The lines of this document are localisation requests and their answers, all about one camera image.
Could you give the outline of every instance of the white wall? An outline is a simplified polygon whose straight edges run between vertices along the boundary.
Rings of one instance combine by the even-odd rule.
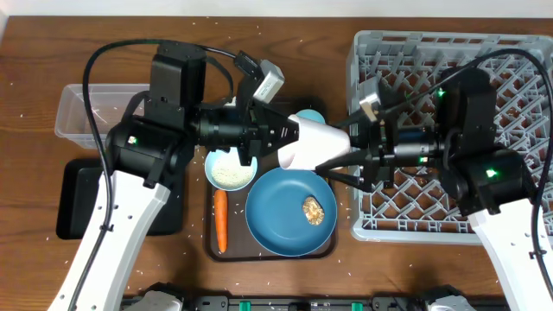
[[[553,0],[0,0],[8,15],[553,17]]]

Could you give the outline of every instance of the carrot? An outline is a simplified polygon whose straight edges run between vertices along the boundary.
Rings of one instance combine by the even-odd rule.
[[[215,229],[217,231],[217,242],[219,243],[219,250],[221,252],[226,251],[226,244],[228,243],[227,216],[228,201],[226,198],[226,192],[223,190],[217,190],[215,191]]]

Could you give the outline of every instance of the black tray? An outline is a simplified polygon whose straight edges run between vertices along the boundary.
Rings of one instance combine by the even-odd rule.
[[[282,113],[296,113],[303,109],[313,109],[321,113],[326,119],[324,103],[318,98],[299,98],[294,101],[281,100],[271,103],[271,106]],[[228,247],[225,253],[219,253],[217,233],[215,231],[215,217],[213,216],[213,196],[215,187],[207,182],[206,211],[204,231],[204,248],[207,255],[218,262],[245,262],[260,260],[283,260],[283,259],[316,259],[323,258],[332,253],[336,246],[336,230],[330,238],[319,249],[300,257],[284,257],[267,251],[251,235],[245,221],[245,202],[248,193],[257,179],[263,174],[278,167],[277,153],[264,158],[257,159],[257,173],[253,181],[239,191],[227,192],[228,196]]]

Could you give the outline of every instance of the white cylindrical object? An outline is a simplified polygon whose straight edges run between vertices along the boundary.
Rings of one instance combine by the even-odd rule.
[[[299,137],[278,150],[281,168],[315,170],[317,165],[349,152],[349,135],[343,130],[297,115],[289,119],[299,124]]]

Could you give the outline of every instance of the brown wood grain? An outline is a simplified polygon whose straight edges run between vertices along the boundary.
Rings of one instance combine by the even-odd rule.
[[[553,35],[553,21],[11,17],[0,47],[0,309],[46,309],[79,245],[55,236],[61,179],[67,162],[95,152],[58,138],[54,122],[62,88],[81,82],[84,65],[96,48],[121,39],[152,37],[235,52],[243,49],[282,68],[286,75],[282,95],[323,98],[332,122],[346,116],[346,55],[355,33],[366,29]],[[121,48],[102,56],[91,82],[149,82],[154,49]],[[221,61],[232,67],[229,60]],[[238,72],[232,69],[232,74],[238,80]],[[226,82],[210,70],[206,98],[225,93]],[[203,251],[200,237],[202,169],[190,165],[185,176],[184,230],[146,238],[127,294],[154,282],[173,282],[193,292],[227,289],[232,295],[406,295],[446,283],[467,295],[501,295],[483,248],[362,243],[349,232],[345,208],[340,209],[338,246],[325,259],[215,263]],[[346,205],[343,185],[336,184],[335,189],[338,201]]]

